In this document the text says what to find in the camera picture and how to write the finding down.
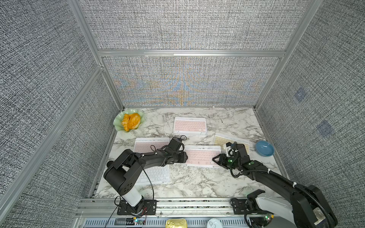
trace gold tin can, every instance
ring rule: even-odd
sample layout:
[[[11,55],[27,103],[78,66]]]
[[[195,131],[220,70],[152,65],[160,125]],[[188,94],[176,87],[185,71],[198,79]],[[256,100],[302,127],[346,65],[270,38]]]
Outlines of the gold tin can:
[[[185,219],[169,219],[166,221],[166,228],[188,228]]]

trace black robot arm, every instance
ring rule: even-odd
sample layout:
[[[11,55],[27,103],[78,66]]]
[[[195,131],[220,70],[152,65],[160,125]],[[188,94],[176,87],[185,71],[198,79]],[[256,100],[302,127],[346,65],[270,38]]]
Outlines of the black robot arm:
[[[185,163],[187,159],[183,139],[173,137],[168,145],[153,152],[141,154],[130,149],[123,151],[115,161],[107,163],[104,178],[129,203],[130,211],[138,214],[143,206],[143,197],[133,187],[141,172],[154,166]]]
[[[281,195],[291,204],[292,212],[290,213],[292,213],[292,218],[289,220],[292,220],[298,228],[320,228],[326,223],[329,224],[329,227],[337,225],[336,216],[317,187],[313,185],[306,187],[297,184],[269,170],[261,162],[251,160],[243,144],[235,142],[227,143],[226,146],[228,156],[220,154],[214,157],[213,161],[225,169],[229,169],[232,177],[238,178],[245,175]],[[233,170],[238,170],[239,173],[234,174]],[[257,202],[257,197],[263,193],[264,191],[257,190],[247,196],[246,208],[243,214],[247,211],[266,210],[261,208],[263,204],[260,206]],[[233,207],[234,204],[238,204],[238,201],[237,199],[232,200]]]

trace textured gray panel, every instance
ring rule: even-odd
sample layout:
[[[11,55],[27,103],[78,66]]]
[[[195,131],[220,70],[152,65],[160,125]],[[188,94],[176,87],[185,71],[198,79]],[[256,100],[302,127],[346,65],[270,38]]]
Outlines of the textured gray panel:
[[[87,197],[118,114],[100,76],[1,228],[70,227]]]
[[[80,0],[100,49],[283,50],[309,0]]]
[[[105,57],[124,105],[254,105],[275,57]]]
[[[96,66],[67,1],[2,1],[0,197]]]
[[[259,110],[289,176],[323,191],[339,228],[365,226],[364,28],[365,1],[325,0]]]

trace bread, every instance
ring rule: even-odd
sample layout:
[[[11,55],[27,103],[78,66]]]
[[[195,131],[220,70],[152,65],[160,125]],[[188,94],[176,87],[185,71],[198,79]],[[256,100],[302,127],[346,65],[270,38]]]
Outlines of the bread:
[[[136,128],[138,128],[140,123],[141,123],[141,116],[138,113],[133,113],[130,115],[129,122],[128,122],[128,128],[136,129]]]
[[[130,116],[128,114],[124,115],[122,126],[124,127],[125,131],[129,131],[128,122],[129,122]]]

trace blue square patch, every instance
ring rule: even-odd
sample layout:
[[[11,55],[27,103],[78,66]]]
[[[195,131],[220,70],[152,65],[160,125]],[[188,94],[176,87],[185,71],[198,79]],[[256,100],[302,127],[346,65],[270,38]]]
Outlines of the blue square patch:
[[[332,135],[334,131],[332,126],[326,120],[323,120],[320,124],[317,125],[317,130],[323,138]]]
[[[298,91],[295,93],[294,97],[297,98],[299,102],[304,100],[304,97],[307,95],[303,87],[300,87]]]

